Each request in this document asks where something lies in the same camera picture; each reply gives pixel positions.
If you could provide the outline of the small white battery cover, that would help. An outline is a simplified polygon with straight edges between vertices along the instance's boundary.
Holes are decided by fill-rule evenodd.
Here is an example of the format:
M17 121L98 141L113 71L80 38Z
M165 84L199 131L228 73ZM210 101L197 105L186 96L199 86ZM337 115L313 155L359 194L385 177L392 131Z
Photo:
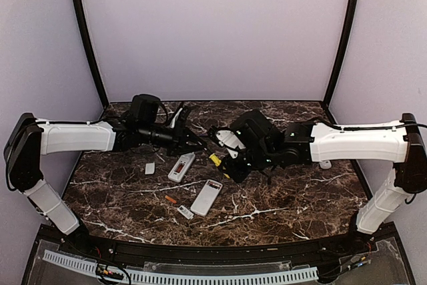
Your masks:
M153 175L155 173L155 163L147 163L145 165L145 175Z

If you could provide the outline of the white remote with display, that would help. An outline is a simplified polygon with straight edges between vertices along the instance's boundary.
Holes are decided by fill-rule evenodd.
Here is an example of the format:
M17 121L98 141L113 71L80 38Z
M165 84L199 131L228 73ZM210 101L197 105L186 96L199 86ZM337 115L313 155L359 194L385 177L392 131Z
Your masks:
M180 183L193 164L194 159L194 152L181 155L178 161L176 161L175 165L172 167L171 171L168 173L168 179L173 182Z

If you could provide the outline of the orange AAA battery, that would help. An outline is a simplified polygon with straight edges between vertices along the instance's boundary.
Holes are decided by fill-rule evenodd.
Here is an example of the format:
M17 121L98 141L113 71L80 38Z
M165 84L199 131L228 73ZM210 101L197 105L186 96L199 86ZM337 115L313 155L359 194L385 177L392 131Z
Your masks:
M170 197L170 196L165 196L165 199L167 199L168 201L170 201L171 203L173 203L173 204L177 204L177 201L175 200L175 199L173 199L172 197Z

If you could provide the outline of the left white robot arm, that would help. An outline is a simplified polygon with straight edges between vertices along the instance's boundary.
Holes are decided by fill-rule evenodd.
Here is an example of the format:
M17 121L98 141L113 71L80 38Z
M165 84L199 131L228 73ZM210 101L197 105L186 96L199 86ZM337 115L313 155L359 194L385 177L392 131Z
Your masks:
M3 150L5 180L9 191L23 194L65 236L80 256L94 250L94 241L83 223L58 192L45 180L41 158L79 152L126 152L142 145L163 148L169 156L206 149L207 144L186 125L190 108L179 104L172 116L157 121L162 100L135 95L119 117L97 121L55 121L23 113Z

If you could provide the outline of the white battery compartment cover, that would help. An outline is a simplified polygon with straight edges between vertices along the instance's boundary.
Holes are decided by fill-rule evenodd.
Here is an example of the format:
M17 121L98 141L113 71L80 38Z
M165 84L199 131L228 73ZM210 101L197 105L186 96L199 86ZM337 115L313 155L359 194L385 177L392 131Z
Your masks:
M185 206L181 205L177 208L178 212L184 216L186 219L191 220L194 217L194 213L187 209Z

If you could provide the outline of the yellow handled screwdriver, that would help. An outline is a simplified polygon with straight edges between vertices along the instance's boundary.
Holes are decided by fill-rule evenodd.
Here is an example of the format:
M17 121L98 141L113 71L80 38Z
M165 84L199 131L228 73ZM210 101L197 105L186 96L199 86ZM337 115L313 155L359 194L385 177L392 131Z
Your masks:
M208 158L214 163L215 167L226 177L226 178L230 178L225 172L224 169L222 168L222 161L218 158L218 156L210 151L207 151L207 156Z

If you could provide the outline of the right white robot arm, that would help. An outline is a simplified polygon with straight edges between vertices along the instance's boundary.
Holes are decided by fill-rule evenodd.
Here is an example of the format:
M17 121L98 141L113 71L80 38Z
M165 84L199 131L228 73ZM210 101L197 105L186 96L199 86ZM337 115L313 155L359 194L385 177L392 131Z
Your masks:
M258 109L242 114L213 135L229 151L220 170L235 182L252 171L332 160L383 160L392 169L371 200L356 215L355 228L341 249L355 254L380 224L411 195L426 191L426 148L422 124L411 113L372 125L334 125L319 118L289 123L280 131Z

